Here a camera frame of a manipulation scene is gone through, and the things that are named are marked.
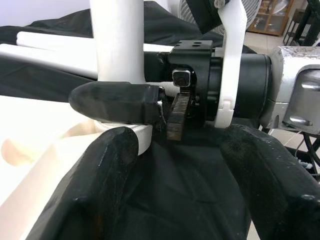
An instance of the black cable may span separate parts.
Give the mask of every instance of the black cable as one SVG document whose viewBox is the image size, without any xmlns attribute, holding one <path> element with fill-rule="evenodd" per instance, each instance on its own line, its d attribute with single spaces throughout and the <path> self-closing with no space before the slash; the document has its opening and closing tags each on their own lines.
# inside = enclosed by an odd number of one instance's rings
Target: black cable
<svg viewBox="0 0 320 240">
<path fill-rule="evenodd" d="M 316 181 L 320 181 L 320 174 L 311 174 L 311 176 L 316 180 Z"/>
<path fill-rule="evenodd" d="M 266 134 L 269 134 L 269 132 L 270 132 L 270 129 L 269 128 L 262 128 L 262 130 L 261 130 L 261 132 L 264 132 L 264 133 L 266 133 Z"/>
<path fill-rule="evenodd" d="M 312 164 L 312 169 L 313 169 L 313 171 L 314 171 L 316 174 L 318 174 L 315 161 L 313 160 L 313 158 L 312 158 L 311 156 L 310 156 L 310 162 L 311 162 L 311 164 Z"/>
<path fill-rule="evenodd" d="M 315 152 L 318 151 L 318 149 L 319 149 L 319 147 L 320 147 L 320 138 L 317 138 L 317 139 L 315 140 L 315 142 L 313 143 L 312 147 L 313 147 L 313 149 L 314 149 Z"/>
<path fill-rule="evenodd" d="M 311 158 L 311 160 L 314 160 L 315 163 L 320 166 L 320 159 L 315 151 L 315 149 L 313 148 L 313 145 L 311 143 L 311 140 L 310 140 L 310 136 L 307 134 L 307 133 L 303 133 L 303 138 L 304 138 L 304 141 L 305 141 L 305 145 L 306 147 L 308 148 L 308 154 Z"/>
</svg>

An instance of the tiled floor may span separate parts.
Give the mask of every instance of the tiled floor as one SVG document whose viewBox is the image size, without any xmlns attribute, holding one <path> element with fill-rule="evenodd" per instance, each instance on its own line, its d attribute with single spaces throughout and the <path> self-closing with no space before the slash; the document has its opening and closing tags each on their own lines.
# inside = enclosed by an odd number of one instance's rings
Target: tiled floor
<svg viewBox="0 0 320 240">
<path fill-rule="evenodd" d="M 272 49 L 283 46 L 283 36 L 271 36 L 247 32 L 245 34 L 244 45 L 256 51 L 258 54 L 270 54 Z"/>
</svg>

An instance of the black cylindrical motor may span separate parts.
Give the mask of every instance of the black cylindrical motor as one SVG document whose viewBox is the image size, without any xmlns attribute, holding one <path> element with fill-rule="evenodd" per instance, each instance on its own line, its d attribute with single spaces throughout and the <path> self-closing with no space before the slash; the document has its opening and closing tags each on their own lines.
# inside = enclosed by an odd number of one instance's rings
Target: black cylindrical motor
<svg viewBox="0 0 320 240">
<path fill-rule="evenodd" d="M 221 57 L 211 58 L 207 91 L 206 119 L 208 121 L 213 121 L 217 114 L 222 66 L 223 59 Z M 270 80 L 271 61 L 268 56 L 263 54 L 242 55 L 234 117 L 257 119 L 261 115 Z"/>
</svg>

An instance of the white pipe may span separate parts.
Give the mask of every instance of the white pipe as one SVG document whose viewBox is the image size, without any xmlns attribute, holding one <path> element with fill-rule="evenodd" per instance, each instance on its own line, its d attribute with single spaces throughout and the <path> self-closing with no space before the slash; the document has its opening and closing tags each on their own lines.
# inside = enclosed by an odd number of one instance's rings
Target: white pipe
<svg viewBox="0 0 320 240">
<path fill-rule="evenodd" d="M 16 35 L 16 44 L 23 47 L 57 52 L 74 52 L 81 50 L 96 54 L 95 40 L 87 37 L 61 36 L 21 31 Z M 143 45 L 144 52 L 171 52 L 173 48 L 173 46 L 147 43 Z"/>
<path fill-rule="evenodd" d="M 89 52 L 63 54 L 56 51 L 0 44 L 0 56 L 44 65 L 84 77 L 98 78 L 96 56 Z"/>
<path fill-rule="evenodd" d="M 144 1 L 90 0 L 98 81 L 145 83 Z"/>
</svg>

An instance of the white clamp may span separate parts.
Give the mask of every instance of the white clamp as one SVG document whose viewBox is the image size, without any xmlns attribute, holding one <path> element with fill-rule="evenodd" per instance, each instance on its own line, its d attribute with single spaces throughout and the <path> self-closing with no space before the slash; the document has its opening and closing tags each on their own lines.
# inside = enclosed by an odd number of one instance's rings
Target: white clamp
<svg viewBox="0 0 320 240">
<path fill-rule="evenodd" d="M 240 62 L 248 19 L 241 0 L 230 0 L 218 10 L 218 14 L 225 32 L 220 98 L 214 126 L 224 129 L 230 126 L 236 106 Z"/>
</svg>

